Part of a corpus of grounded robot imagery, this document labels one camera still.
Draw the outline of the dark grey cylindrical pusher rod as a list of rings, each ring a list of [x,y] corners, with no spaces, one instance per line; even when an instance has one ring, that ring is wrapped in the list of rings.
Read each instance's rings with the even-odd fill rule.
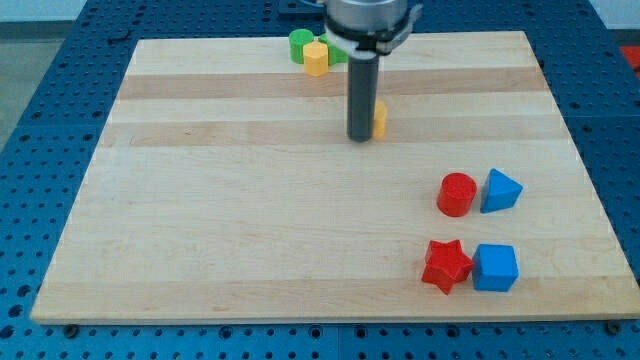
[[[349,58],[347,70],[347,136],[355,142],[372,138],[379,57]]]

